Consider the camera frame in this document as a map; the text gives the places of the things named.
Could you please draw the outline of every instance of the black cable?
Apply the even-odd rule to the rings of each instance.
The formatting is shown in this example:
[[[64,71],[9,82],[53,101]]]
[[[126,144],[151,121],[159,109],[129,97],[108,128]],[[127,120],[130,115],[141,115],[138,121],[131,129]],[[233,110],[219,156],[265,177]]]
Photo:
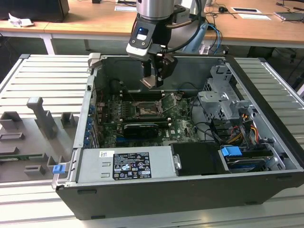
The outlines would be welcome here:
[[[302,63],[302,61],[304,60],[304,57],[300,60],[300,62],[298,62],[298,64],[295,66],[295,68],[292,70],[292,72],[290,73],[290,75],[288,76],[288,78],[286,79],[286,81],[288,82],[288,80],[290,79],[290,77],[293,75],[294,71],[300,66],[300,64]]]
[[[234,19],[238,19],[236,16],[234,16],[229,10],[228,10],[228,8],[226,7],[226,5],[225,4],[217,4],[217,3],[213,3],[213,5],[218,5],[218,7],[220,7],[220,6],[224,6],[226,9],[227,9],[227,13],[229,13],[229,14],[231,14],[233,17],[234,17]]]
[[[12,44],[8,41],[8,39],[6,39],[6,42],[10,45],[11,49],[16,53],[19,54],[18,51],[16,51],[16,49],[12,46]]]
[[[200,128],[197,126],[198,124],[199,124],[199,123],[195,124],[196,128],[198,129],[198,131],[204,133],[205,135],[210,136],[210,137],[211,137],[212,139],[214,139],[214,140],[216,139],[212,134],[208,133],[207,131],[204,131],[204,130],[200,129]]]
[[[186,85],[186,84],[189,84],[191,86],[193,86],[193,88],[195,88],[196,90],[199,90],[192,82],[184,82],[182,83],[177,90],[181,90],[182,86]]]
[[[116,3],[116,1],[108,1],[108,0],[101,0],[101,2]],[[131,7],[135,7],[136,6],[136,2],[127,1],[127,0],[119,0],[117,3],[118,4],[124,4],[124,5],[131,6]]]
[[[239,14],[239,13],[214,13],[214,12],[208,12],[206,14],[214,14],[214,15],[222,15],[222,14]],[[246,13],[246,14],[249,14],[249,15],[259,15],[259,16],[273,16],[275,15],[274,13],[273,14],[256,14],[256,13]]]
[[[274,51],[276,51],[276,53],[278,53],[282,58],[285,58],[285,59],[290,60],[290,57],[284,56],[278,49],[275,48]]]
[[[192,111],[193,111],[194,103],[196,102],[197,99],[198,99],[198,97],[196,96],[195,99],[192,102],[191,109],[190,109],[190,119],[192,120],[192,122],[193,122]]]
[[[206,130],[206,132],[207,132],[207,131],[212,132],[210,128],[209,128],[209,129],[207,129],[207,130]],[[205,141],[206,141],[206,134],[205,134]]]
[[[217,28],[217,26],[216,26],[216,23],[215,23],[215,17],[216,17],[216,15],[214,15],[212,12],[208,12],[207,11],[207,13],[210,13],[210,15],[211,15],[211,17],[213,18],[213,24],[214,24],[214,28],[216,29],[215,30],[215,40],[214,40],[214,42],[212,43],[212,45],[210,46],[210,48],[209,48],[209,50],[210,51],[212,51],[213,53],[216,53],[217,51],[218,51],[218,49],[220,48],[220,45],[221,45],[221,43],[222,43],[222,40],[223,40],[223,34],[222,34],[222,32],[220,31],[220,30],[218,30],[218,28]],[[216,44],[216,42],[217,42],[217,40],[218,40],[218,38],[219,38],[219,44],[218,44],[218,48],[215,50],[215,51],[213,51],[213,50],[211,50],[213,47],[214,47],[214,45]]]
[[[197,8],[198,8],[198,13],[197,15],[195,15],[194,18],[192,18],[191,20],[188,20],[188,21],[185,21],[185,22],[182,22],[182,23],[178,23],[178,24],[174,24],[174,25],[167,25],[166,27],[168,29],[177,29],[177,28],[181,28],[181,27],[184,27],[186,25],[190,25],[192,24],[193,22],[195,22],[196,20],[198,20],[200,17],[201,17],[201,11],[202,11],[202,8],[201,8],[201,2],[200,0],[195,0],[195,3],[197,5]]]
[[[286,7],[286,6],[284,5],[284,3],[279,3],[279,2],[277,2],[276,5],[277,5],[277,6],[281,6],[281,7],[285,8],[285,9],[287,9],[288,12],[290,12],[290,9],[289,9],[288,7]]]
[[[198,27],[195,31],[195,33],[193,34],[193,36],[188,40],[186,41],[184,44],[178,46],[178,47],[175,47],[173,49],[166,49],[164,50],[164,53],[172,53],[172,52],[176,52],[180,49],[182,49],[183,47],[187,46],[189,43],[191,43],[192,40],[194,40],[194,38],[197,36],[197,34],[199,33],[200,31],[200,26],[201,26],[201,23],[202,23],[202,16],[201,16],[201,11],[202,11],[202,7],[201,7],[201,2],[199,0],[196,0],[197,4],[199,5],[199,12],[198,12],[198,17],[199,17],[199,22],[198,22]]]
[[[135,18],[135,21],[134,21],[134,23],[133,23],[133,26],[132,26],[132,33],[133,33],[133,31],[134,31],[134,28],[135,28],[135,25],[136,25],[136,20],[137,18]]]

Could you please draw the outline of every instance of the blue latch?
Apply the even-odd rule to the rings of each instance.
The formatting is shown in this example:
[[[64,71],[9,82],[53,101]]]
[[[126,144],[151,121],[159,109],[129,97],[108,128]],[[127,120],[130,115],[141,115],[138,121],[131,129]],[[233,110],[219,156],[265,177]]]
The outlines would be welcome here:
[[[54,165],[53,174],[66,173],[66,165]]]
[[[224,156],[242,156],[242,151],[238,146],[225,146],[222,150]]]

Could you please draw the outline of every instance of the power supply label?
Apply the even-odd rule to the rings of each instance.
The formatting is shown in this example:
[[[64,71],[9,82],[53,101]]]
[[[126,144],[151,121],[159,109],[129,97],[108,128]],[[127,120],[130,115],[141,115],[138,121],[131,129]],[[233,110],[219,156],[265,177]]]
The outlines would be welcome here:
[[[149,153],[115,153],[113,156],[113,179],[130,180],[151,178]]]

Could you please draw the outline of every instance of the blue cable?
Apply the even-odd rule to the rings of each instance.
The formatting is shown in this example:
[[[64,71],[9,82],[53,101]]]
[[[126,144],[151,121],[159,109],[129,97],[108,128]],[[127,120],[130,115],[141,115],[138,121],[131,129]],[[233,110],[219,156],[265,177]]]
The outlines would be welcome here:
[[[219,31],[214,27],[212,26],[211,24],[208,24],[211,28],[214,29],[214,31],[216,31],[217,35],[218,35],[218,46],[217,46],[217,49],[214,51],[214,55],[216,54],[218,48],[219,48],[219,45],[220,45],[220,36],[219,36]]]

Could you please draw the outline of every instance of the wooden desk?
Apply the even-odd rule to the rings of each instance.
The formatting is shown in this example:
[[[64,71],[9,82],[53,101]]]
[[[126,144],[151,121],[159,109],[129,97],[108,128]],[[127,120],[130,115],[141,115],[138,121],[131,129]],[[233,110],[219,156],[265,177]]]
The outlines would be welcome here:
[[[114,11],[115,3],[92,4],[90,0],[69,0],[70,11],[64,23],[49,23],[46,33],[130,36],[135,12]]]
[[[263,14],[273,14],[275,11],[286,11],[277,6],[277,0],[217,0],[218,4],[225,4],[230,12],[230,7],[256,8]],[[293,7],[303,8],[299,2],[285,2]],[[130,31],[136,16],[135,12],[114,11],[115,3],[103,2],[92,4],[90,0],[69,0],[69,15],[63,23],[35,22],[35,27],[15,28],[7,21],[0,21],[0,32],[4,36],[36,37],[42,38],[49,54],[55,54],[54,38],[84,39],[86,49],[90,39],[95,40],[125,40],[130,36]],[[218,12],[218,6],[206,7],[205,11]],[[271,20],[242,19],[238,14],[220,14],[217,16],[216,25],[223,34],[222,44],[264,47],[304,48],[304,24],[282,22],[275,15],[269,16]],[[190,36],[191,32],[182,32]],[[205,42],[211,43],[215,38],[214,31],[208,31]]]
[[[240,8],[254,8],[260,10],[260,14],[273,14],[274,12],[287,12],[287,9],[277,6],[277,0],[217,0],[218,4],[225,4],[229,12],[235,13],[231,7]],[[304,4],[299,2],[285,1],[285,6],[295,11],[293,7],[303,8]],[[205,12],[214,11],[218,13],[219,6],[206,7]],[[238,14],[234,14],[235,19],[230,14],[219,14],[215,18],[217,28],[223,33],[223,42],[232,45],[242,45],[242,42],[250,42],[252,46],[269,46],[274,44],[290,45],[300,44],[304,45],[304,24],[297,22],[282,22],[276,16],[268,16],[271,20],[257,20],[257,19],[242,19]],[[207,16],[210,23],[213,23],[213,18]],[[212,38],[213,32],[206,34],[206,39]]]

